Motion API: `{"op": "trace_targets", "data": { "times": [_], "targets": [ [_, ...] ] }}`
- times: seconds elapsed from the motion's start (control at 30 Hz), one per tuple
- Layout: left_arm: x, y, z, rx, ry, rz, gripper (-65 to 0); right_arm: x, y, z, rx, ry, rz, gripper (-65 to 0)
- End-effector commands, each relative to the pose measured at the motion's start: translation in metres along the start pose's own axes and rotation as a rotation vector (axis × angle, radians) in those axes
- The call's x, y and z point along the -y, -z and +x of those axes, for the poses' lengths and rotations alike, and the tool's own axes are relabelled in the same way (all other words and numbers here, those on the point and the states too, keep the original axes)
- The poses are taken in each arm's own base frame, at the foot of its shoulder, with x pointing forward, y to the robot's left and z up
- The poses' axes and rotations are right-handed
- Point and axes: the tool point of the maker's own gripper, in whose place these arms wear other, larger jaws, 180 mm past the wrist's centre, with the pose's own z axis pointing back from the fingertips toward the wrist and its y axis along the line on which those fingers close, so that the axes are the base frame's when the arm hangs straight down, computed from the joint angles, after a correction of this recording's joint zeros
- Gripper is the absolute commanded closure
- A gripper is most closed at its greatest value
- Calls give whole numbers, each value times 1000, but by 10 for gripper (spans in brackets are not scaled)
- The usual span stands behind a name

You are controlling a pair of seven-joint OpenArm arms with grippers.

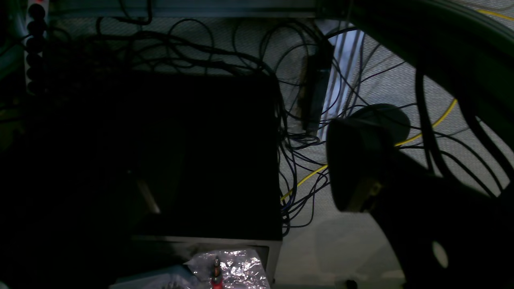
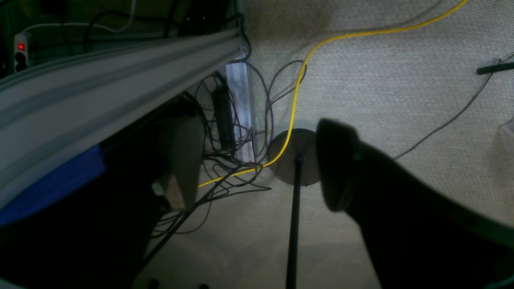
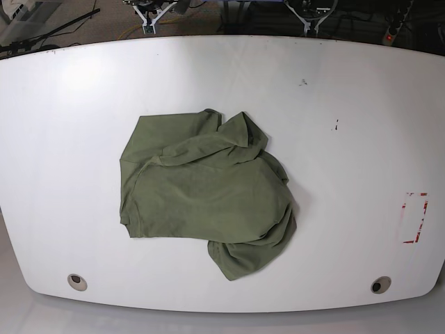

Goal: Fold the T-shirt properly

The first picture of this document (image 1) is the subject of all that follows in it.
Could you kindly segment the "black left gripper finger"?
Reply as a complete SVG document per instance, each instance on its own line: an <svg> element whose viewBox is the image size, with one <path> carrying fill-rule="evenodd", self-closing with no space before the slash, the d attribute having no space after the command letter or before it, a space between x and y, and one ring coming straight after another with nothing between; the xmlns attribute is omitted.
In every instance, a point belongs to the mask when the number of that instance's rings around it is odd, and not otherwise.
<svg viewBox="0 0 514 289"><path fill-rule="evenodd" d="M436 176L360 118L332 120L326 140L337 209L371 214L408 289L512 289L511 185L492 197Z"/></svg>

